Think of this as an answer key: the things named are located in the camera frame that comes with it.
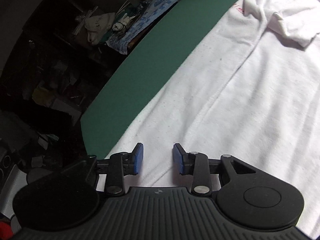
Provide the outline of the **white paper bag clutter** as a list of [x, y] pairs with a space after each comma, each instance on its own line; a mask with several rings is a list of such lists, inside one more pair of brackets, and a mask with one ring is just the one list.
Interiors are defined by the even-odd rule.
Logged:
[[102, 37], [112, 27], [115, 19], [115, 13], [107, 13], [90, 17], [85, 20], [85, 28], [87, 30], [87, 39], [91, 45], [96, 45]]

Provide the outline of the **white polo shirt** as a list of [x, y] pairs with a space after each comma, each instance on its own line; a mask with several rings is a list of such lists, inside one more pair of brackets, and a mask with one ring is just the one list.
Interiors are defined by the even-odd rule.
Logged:
[[319, 0], [238, 0], [114, 146], [144, 144], [126, 186], [177, 186], [174, 143], [233, 155], [294, 185], [319, 236]]

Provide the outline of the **blue white patterned cloth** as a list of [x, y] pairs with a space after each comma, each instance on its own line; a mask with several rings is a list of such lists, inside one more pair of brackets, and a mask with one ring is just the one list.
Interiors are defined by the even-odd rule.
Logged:
[[129, 16], [136, 16], [136, 18], [132, 20], [125, 33], [111, 33], [106, 40], [106, 44], [117, 52], [126, 55], [130, 42], [178, 1], [179, 0], [144, 0], [140, 3], [136, 11], [124, 10], [120, 13], [116, 21], [125, 13], [128, 13]]

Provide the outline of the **small white plush toy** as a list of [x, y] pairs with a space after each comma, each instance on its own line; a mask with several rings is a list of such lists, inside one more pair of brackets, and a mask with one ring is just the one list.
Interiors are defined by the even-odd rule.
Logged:
[[125, 33], [132, 20], [134, 20], [136, 16], [129, 16], [128, 13], [125, 13], [120, 19], [118, 19], [112, 25], [112, 33], [114, 34], [122, 34]]

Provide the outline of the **red object at edge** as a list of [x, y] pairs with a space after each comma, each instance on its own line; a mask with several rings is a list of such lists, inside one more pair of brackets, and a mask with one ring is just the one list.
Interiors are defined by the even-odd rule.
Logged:
[[0, 240], [9, 240], [13, 235], [11, 226], [4, 221], [0, 221]]

